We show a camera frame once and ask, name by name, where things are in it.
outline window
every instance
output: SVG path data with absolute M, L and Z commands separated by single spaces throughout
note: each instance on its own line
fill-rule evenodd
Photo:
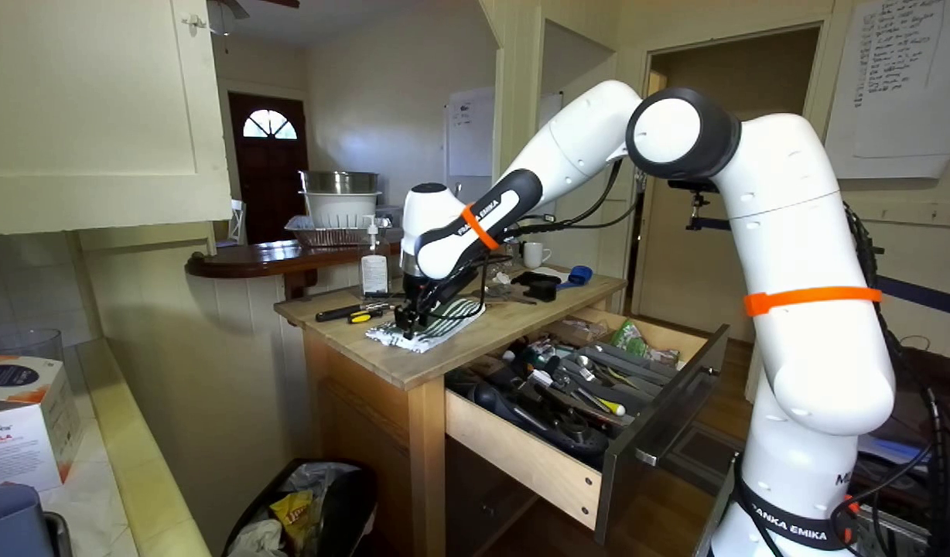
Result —
M 294 142 L 297 130 L 294 124 L 272 108 L 257 108 L 248 114 L 244 121 L 244 139 L 282 139 L 282 142 Z

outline white cabinet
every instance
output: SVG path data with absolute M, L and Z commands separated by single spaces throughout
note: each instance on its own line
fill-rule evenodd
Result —
M 223 217 L 204 0 L 0 0 L 0 232 Z

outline box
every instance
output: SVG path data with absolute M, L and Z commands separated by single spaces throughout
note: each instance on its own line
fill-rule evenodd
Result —
M 74 393 L 59 359 L 0 356 L 0 483 L 40 495 L 65 483 L 80 439 Z

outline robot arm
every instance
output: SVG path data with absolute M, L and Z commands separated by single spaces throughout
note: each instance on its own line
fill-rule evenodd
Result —
M 418 204 L 433 192 L 408 195 L 415 204 L 405 198 L 405 282 L 424 282 L 408 325 L 458 294 L 467 269 L 523 214 L 622 155 L 668 183 L 712 183 L 746 269 L 764 362 L 736 467 L 736 492 L 752 498 L 724 514 L 712 551 L 848 554 L 829 517 L 845 498 L 857 436 L 891 415 L 894 374 L 870 303 L 879 294 L 863 282 L 839 183 L 808 121 L 771 114 L 740 124 L 693 90 L 641 102 L 625 84 L 597 84 L 538 130 L 477 204 L 452 198 L 439 210 L 446 204 Z

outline drawer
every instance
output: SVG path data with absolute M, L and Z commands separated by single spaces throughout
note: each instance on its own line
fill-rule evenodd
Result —
M 572 322 L 616 331 L 625 316 L 582 313 Z M 600 461 L 588 464 L 473 399 L 446 390 L 446 433 L 588 526 L 597 542 L 607 538 L 610 517 L 616 517 L 622 504 L 622 486 L 631 486 L 628 477 L 668 461 L 671 449 L 699 415 L 702 399 L 712 393 L 727 347 L 727 328 L 715 334 L 687 334 L 644 319 L 631 322 L 637 322 L 650 347 L 678 350 L 678 365 L 656 399 L 610 439 Z

